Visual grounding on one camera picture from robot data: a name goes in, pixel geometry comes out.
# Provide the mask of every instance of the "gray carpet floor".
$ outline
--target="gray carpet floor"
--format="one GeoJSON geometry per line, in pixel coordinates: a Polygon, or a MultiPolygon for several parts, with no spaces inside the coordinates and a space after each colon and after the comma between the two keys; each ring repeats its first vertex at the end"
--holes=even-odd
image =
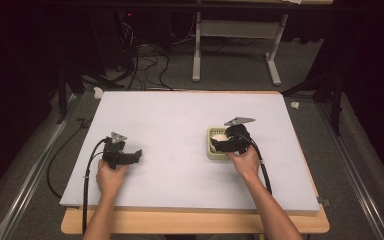
{"type": "MultiPolygon", "coordinates": [[[[193,49],[189,44],[173,47],[169,52],[154,50],[153,47],[144,48],[139,61],[141,68],[133,82],[132,90],[161,88],[158,85],[158,76],[166,66],[166,58],[162,57],[164,54],[169,57],[169,64],[162,80],[164,84],[174,89],[283,91],[305,80],[321,44],[321,42],[306,45],[298,42],[282,43],[275,59],[282,86],[274,87],[262,57],[264,52],[270,51],[270,41],[250,43],[250,40],[230,39],[228,44],[217,50],[220,48],[220,42],[204,41],[203,47],[208,51],[202,54],[200,83],[191,81],[193,49]],[[155,66],[145,70],[148,64],[152,63],[155,63],[155,66]]],[[[114,69],[108,69],[109,76],[117,74],[114,69]]],[[[50,156],[54,156],[66,140],[79,129],[80,122],[77,119],[93,119],[99,100],[93,98],[92,87],[86,84],[85,94],[77,96],[78,103],[70,117],[66,119],[66,126],[50,156]]],[[[330,205],[325,207],[330,230],[325,234],[312,235],[311,239],[379,239],[362,208],[361,199],[355,193],[335,138],[332,137],[329,125],[320,112],[320,105],[313,103],[311,94],[311,92],[299,92],[285,98],[319,195],[330,202],[330,205]],[[290,107],[292,101],[300,102],[300,108],[290,107]]],[[[56,100],[53,101],[54,106],[57,106],[56,100]]],[[[354,160],[360,177],[384,220],[384,168],[355,118],[346,96],[343,97],[342,109],[340,139],[354,160]]],[[[0,181],[0,224],[30,169],[36,164],[56,131],[57,110],[54,108],[30,137],[0,181]]],[[[61,194],[86,134],[87,129],[80,130],[54,159],[50,179],[52,186],[61,194]]],[[[81,239],[81,236],[70,236],[61,232],[60,226],[65,208],[59,206],[59,199],[49,190],[46,176],[43,175],[38,181],[33,197],[10,234],[11,239],[81,239]]]]}

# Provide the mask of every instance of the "table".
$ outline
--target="table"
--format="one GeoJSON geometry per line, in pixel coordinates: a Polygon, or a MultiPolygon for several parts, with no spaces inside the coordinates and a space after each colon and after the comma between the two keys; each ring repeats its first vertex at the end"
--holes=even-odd
{"type": "MultiPolygon", "coordinates": [[[[275,3],[291,4],[293,0],[218,0],[219,3],[241,2],[241,3],[275,3]]],[[[301,1],[301,4],[328,5],[333,0],[310,0],[301,1]]],[[[280,86],[279,73],[274,62],[277,49],[286,26],[288,14],[282,14],[279,22],[249,22],[249,21],[224,21],[224,20],[202,20],[201,12],[196,13],[195,52],[193,59],[192,81],[201,80],[201,36],[221,36],[240,38],[265,38],[273,39],[273,47],[265,54],[267,66],[270,71],[273,85],[280,86]]]]}
{"type": "MultiPolygon", "coordinates": [[[[174,96],[178,97],[180,96],[179,94],[186,94],[186,93],[176,93],[176,94],[177,95],[171,95],[171,97],[174,97],[174,96]]],[[[230,95],[226,95],[226,96],[229,96],[229,98],[232,96],[244,97],[243,95],[234,95],[236,93],[229,93],[229,94],[230,95]]],[[[257,97],[260,98],[260,96],[264,96],[262,94],[266,94],[267,96],[270,96],[270,95],[274,96],[276,99],[278,99],[277,101],[279,101],[279,99],[283,99],[283,98],[279,98],[281,97],[281,95],[276,92],[258,92],[258,94],[260,95],[254,95],[253,98],[257,98],[257,97]]],[[[196,94],[193,96],[208,97],[208,95],[209,94],[196,94]]],[[[156,98],[155,96],[159,96],[159,94],[143,95],[143,98],[146,98],[146,96],[152,97],[152,99],[157,100],[158,98],[156,98]]],[[[211,97],[217,96],[219,98],[221,95],[212,94],[210,96],[211,97]]],[[[97,115],[95,116],[95,118],[97,116],[99,117],[99,114],[100,114],[99,110],[100,109],[98,108],[97,115]]],[[[303,158],[303,153],[300,148],[299,148],[298,154],[301,155],[301,156],[298,156],[299,158],[301,157],[303,158]]],[[[266,165],[268,167],[268,171],[270,172],[270,167],[273,167],[273,165],[270,166],[270,159],[268,159],[267,163],[266,165]]],[[[310,188],[312,188],[314,190],[315,195],[318,196],[317,190],[311,179],[311,174],[309,173],[309,170],[305,161],[303,165],[303,170],[304,170],[303,172],[304,175],[308,174],[309,180],[311,182],[310,188]]],[[[280,175],[281,174],[280,172],[281,171],[277,171],[277,173],[279,174],[273,174],[273,175],[280,175]]],[[[273,180],[274,180],[273,185],[276,189],[276,185],[279,186],[278,184],[276,184],[276,182],[278,182],[276,181],[276,176],[273,176],[273,180]]],[[[320,205],[317,205],[317,203],[316,203],[316,208],[318,211],[309,211],[309,212],[307,211],[306,213],[302,213],[302,212],[289,213],[289,216],[291,217],[292,221],[297,225],[300,232],[323,233],[328,231],[329,223],[323,208],[320,205]]],[[[94,209],[93,207],[90,207],[88,210],[89,218],[93,215],[93,212],[94,212],[93,209],[94,209]]],[[[197,233],[262,233],[264,232],[264,228],[261,224],[259,216],[256,214],[255,210],[249,210],[249,209],[248,210],[245,210],[245,209],[237,209],[237,210],[236,209],[192,209],[192,208],[167,209],[167,208],[159,208],[159,207],[155,207],[155,208],[153,207],[151,208],[117,207],[115,209],[114,218],[115,218],[114,225],[112,226],[112,232],[114,233],[197,234],[197,233]]],[[[82,232],[81,222],[82,222],[82,209],[68,208],[64,216],[61,229],[64,233],[67,233],[67,234],[81,234],[82,232]]]]}

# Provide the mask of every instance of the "desk leg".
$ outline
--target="desk leg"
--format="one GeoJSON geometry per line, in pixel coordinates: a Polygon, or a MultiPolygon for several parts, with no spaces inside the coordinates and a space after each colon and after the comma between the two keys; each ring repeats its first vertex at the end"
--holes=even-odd
{"type": "Polygon", "coordinates": [[[201,13],[196,13],[195,54],[193,56],[192,81],[201,79],[201,13]]]}
{"type": "Polygon", "coordinates": [[[280,77],[277,72],[276,64],[274,63],[274,57],[276,56],[277,49],[279,48],[280,40],[285,30],[286,20],[288,19],[288,14],[283,14],[282,19],[279,22],[279,27],[277,28],[276,36],[274,39],[273,49],[270,53],[266,53],[266,61],[269,67],[270,75],[272,78],[273,85],[280,86],[280,77]]]}

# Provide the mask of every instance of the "hand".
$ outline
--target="hand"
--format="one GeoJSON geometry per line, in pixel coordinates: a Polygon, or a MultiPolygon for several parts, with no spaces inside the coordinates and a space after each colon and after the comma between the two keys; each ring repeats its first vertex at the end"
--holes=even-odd
{"type": "Polygon", "coordinates": [[[238,155],[233,152],[226,153],[227,156],[232,159],[236,171],[244,180],[250,180],[251,178],[258,178],[258,171],[260,168],[260,160],[255,148],[251,145],[248,150],[238,155]]]}
{"type": "Polygon", "coordinates": [[[99,160],[96,181],[102,196],[115,198],[120,186],[123,184],[124,175],[129,165],[124,165],[116,170],[110,168],[104,160],[99,160]]]}

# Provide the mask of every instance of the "person's right arm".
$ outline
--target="person's right arm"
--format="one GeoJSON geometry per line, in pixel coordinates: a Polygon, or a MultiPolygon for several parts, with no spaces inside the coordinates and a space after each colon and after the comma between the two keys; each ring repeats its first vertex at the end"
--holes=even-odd
{"type": "Polygon", "coordinates": [[[260,161],[254,147],[250,146],[242,155],[235,153],[227,153],[227,155],[232,159],[236,171],[251,193],[267,237],[270,240],[302,240],[295,225],[258,177],[260,161]]]}

